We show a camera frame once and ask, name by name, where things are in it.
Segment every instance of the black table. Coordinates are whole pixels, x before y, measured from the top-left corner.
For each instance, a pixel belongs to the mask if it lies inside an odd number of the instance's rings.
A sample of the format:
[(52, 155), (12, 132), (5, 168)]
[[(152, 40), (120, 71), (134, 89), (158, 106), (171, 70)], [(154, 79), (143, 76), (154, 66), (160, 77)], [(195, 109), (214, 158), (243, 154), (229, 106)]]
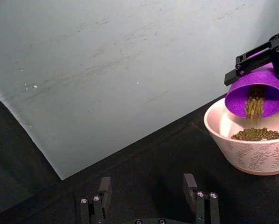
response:
[(103, 176), (112, 178), (110, 223), (192, 222), (182, 189), (192, 173), (200, 190), (219, 194), (221, 223), (279, 224), (279, 175), (249, 175), (226, 161), (203, 124), (212, 103), (1, 213), (0, 223), (80, 223), (80, 199), (92, 198)]

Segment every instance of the white wall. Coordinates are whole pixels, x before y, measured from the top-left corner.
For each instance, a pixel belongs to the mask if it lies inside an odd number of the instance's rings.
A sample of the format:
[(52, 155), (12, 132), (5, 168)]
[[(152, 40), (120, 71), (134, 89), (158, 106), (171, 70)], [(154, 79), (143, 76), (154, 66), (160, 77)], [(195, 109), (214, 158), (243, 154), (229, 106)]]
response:
[(64, 179), (225, 93), (277, 32), (279, 0), (0, 0), (0, 99)]

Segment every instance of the stream of falling beans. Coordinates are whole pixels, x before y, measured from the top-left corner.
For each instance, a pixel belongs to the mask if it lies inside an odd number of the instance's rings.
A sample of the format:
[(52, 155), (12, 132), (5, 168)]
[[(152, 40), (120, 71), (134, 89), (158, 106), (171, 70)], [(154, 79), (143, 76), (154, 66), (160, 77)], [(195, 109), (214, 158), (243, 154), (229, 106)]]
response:
[(246, 114), (247, 126), (231, 138), (246, 141), (261, 141), (262, 139), (279, 139), (279, 132), (264, 128), (255, 128), (264, 113), (264, 100), (267, 87), (264, 85), (253, 85), (248, 91), (248, 100), (244, 112)]

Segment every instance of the leaf pattern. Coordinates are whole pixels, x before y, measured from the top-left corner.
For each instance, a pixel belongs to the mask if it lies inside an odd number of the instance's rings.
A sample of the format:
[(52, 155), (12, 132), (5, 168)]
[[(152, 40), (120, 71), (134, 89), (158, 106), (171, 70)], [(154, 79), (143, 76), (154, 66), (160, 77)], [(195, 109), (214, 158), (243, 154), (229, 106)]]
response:
[(241, 146), (241, 149), (236, 153), (238, 165), (241, 166), (242, 168), (245, 168), (245, 162), (244, 162), (243, 158), (244, 158), (251, 150), (253, 150), (251, 144), (243, 144), (243, 145)]
[(234, 147), (230, 141), (227, 141), (226, 147), (230, 150), (233, 151)]
[(270, 148), (271, 146), (274, 146), (274, 145), (276, 145), (276, 143), (264, 144), (260, 147), (259, 151), (260, 150), (267, 150), (268, 148)]
[(262, 166), (265, 163), (265, 161), (268, 159), (270, 154), (271, 154), (270, 152), (260, 152), (260, 151), (255, 152), (253, 154), (254, 156), (252, 157), (248, 167), (251, 170), (255, 170), (255, 171), (263, 170)]
[(272, 153), (272, 156), (274, 157), (274, 162), (271, 166), (273, 169), (278, 169), (279, 168), (279, 148), (276, 147), (274, 152)]

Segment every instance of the ceramic bowl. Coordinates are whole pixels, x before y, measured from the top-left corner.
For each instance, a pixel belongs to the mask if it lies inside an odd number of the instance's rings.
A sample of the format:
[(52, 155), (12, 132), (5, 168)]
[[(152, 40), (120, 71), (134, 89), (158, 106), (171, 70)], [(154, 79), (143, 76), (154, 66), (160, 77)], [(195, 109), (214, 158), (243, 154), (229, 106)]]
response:
[[(231, 136), (247, 127), (247, 120), (231, 113), (224, 98), (205, 113), (204, 123), (225, 158), (235, 168), (254, 175), (279, 174), (279, 139), (242, 141)], [(256, 128), (267, 127), (279, 132), (279, 113), (263, 118)]]

